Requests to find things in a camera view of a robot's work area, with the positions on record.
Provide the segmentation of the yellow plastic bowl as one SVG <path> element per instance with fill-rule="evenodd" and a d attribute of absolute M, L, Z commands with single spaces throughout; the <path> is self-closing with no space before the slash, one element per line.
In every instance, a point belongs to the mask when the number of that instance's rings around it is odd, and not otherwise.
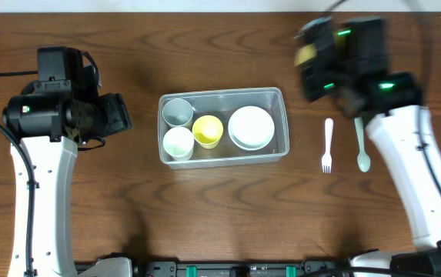
<path fill-rule="evenodd" d="M 304 45 L 296 51 L 294 58 L 294 66 L 307 66 L 313 62 L 317 56 L 317 48 L 314 44 Z"/>

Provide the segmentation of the white plastic cup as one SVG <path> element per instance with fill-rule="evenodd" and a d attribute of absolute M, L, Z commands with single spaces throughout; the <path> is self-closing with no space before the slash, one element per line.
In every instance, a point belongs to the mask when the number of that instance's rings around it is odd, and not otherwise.
<path fill-rule="evenodd" d="M 186 127 L 174 127 L 164 135 L 162 145 L 176 161 L 187 161 L 192 157 L 195 139 Z"/>

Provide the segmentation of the white plastic bowl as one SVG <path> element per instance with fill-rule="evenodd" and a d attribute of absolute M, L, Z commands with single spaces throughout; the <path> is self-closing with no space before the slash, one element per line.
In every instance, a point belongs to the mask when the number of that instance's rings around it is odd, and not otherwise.
<path fill-rule="evenodd" d="M 229 119 L 229 137 L 246 151 L 257 151 L 266 147 L 275 134 L 272 116 L 263 108 L 245 106 L 236 110 Z"/>

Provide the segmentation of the mint green plastic spoon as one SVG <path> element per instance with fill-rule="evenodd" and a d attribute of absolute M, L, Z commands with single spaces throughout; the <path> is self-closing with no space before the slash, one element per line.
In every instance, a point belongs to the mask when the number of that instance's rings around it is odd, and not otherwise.
<path fill-rule="evenodd" d="M 357 163 L 361 172 L 368 172 L 371 166 L 371 159 L 365 150 L 365 139 L 363 122 L 360 117 L 354 118 L 356 137 L 359 145 L 359 153 L 357 155 Z"/>

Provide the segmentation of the yellow plastic cup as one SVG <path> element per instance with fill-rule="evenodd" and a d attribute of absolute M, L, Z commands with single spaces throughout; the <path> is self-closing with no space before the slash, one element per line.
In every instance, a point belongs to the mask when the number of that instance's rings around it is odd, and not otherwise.
<path fill-rule="evenodd" d="M 195 120 L 192 126 L 194 139 L 204 148 L 213 149 L 223 135 L 222 122 L 213 115 L 204 115 Z"/>

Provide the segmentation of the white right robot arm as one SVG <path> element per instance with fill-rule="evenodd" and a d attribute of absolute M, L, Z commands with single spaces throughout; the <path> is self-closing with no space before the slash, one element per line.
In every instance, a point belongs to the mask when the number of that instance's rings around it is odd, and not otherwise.
<path fill-rule="evenodd" d="M 408 72 L 390 72 L 381 18 L 354 18 L 334 28 L 318 18 L 299 32 L 294 66 L 305 97 L 330 96 L 379 150 L 408 216 L 415 250 L 355 255 L 340 276 L 441 276 L 441 153 L 423 90 Z"/>

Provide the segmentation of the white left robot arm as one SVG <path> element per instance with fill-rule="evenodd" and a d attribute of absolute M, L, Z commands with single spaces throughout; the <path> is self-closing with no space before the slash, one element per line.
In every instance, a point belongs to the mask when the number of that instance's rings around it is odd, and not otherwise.
<path fill-rule="evenodd" d="M 15 230 L 10 276 L 79 276 L 72 253 L 71 184 L 81 145 L 131 127 L 120 94 L 65 92 L 11 98 Z"/>

